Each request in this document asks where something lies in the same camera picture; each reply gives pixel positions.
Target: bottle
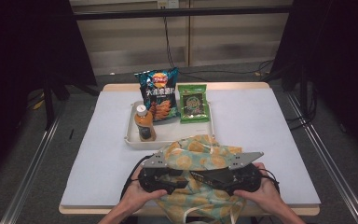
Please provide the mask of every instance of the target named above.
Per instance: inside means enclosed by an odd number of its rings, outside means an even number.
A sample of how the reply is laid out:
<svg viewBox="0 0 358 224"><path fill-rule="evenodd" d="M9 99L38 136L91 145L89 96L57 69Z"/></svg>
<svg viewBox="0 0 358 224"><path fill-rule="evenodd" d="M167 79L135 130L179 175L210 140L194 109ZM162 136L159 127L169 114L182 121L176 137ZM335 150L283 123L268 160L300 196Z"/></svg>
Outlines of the bottle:
<svg viewBox="0 0 358 224"><path fill-rule="evenodd" d="M153 115L147 111L146 106L138 105L136 107L134 120L136 126L138 126L141 141L150 142L156 140L156 132L153 127Z"/></svg>

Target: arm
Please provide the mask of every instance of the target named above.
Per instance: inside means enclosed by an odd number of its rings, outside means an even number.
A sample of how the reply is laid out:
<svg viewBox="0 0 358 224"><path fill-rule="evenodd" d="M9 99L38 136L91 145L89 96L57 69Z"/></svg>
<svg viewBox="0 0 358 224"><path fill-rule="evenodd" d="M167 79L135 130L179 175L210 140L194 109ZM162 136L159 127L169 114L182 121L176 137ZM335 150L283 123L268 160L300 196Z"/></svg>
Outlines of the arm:
<svg viewBox="0 0 358 224"><path fill-rule="evenodd" d="M263 163L255 163L258 169L265 169ZM268 175L266 171L260 171L263 175ZM245 190L235 190L234 194L244 199L255 202L265 212L271 213L279 218L283 223L305 223L281 198L273 183L262 178L260 189L255 192Z"/></svg>
<svg viewBox="0 0 358 224"><path fill-rule="evenodd" d="M121 201L112 208L112 210L99 222L100 224L118 224L124 218L130 216L132 213L142 208L147 201L160 198L167 194L165 189L159 189L148 193L142 189L138 178L138 174L141 171L141 167L138 167L134 172L131 179L133 180L126 192L124 193Z"/></svg>

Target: blue chip bag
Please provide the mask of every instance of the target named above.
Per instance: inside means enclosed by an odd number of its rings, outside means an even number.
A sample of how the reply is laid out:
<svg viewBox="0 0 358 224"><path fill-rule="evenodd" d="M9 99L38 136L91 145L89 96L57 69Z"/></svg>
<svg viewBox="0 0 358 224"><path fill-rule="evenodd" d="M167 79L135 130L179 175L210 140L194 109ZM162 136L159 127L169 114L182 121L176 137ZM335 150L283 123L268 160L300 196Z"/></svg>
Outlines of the blue chip bag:
<svg viewBox="0 0 358 224"><path fill-rule="evenodd" d="M179 116L175 99L178 69L154 70L137 73L144 105L152 113L153 121Z"/></svg>

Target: orange patterned cloth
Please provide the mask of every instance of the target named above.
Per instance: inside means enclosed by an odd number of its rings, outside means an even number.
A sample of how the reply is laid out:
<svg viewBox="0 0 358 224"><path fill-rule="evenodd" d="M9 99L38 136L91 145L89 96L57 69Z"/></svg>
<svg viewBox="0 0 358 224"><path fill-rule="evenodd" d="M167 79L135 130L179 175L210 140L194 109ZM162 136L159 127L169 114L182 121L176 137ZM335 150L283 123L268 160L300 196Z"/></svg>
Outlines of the orange patterned cloth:
<svg viewBox="0 0 358 224"><path fill-rule="evenodd" d="M205 220L209 223L236 222L245 200L196 181L189 170L228 167L232 156L241 153L241 147L220 146L209 135L196 135L173 142L161 150L170 168L184 170L179 177L164 175L162 180L174 182L185 178L188 181L185 189L176 189L172 195L156 200L172 223L186 223L186 217L192 212L207 217Z"/></svg>

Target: bottle cap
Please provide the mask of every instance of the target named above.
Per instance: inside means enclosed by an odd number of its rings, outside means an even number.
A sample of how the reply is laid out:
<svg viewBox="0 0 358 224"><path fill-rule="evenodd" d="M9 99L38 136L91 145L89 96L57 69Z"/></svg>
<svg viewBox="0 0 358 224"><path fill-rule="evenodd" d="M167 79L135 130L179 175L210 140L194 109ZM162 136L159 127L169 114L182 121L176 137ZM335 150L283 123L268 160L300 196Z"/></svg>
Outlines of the bottle cap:
<svg viewBox="0 0 358 224"><path fill-rule="evenodd" d="M136 106L136 113L139 116L145 116L147 114L146 106L144 106L144 105Z"/></svg>

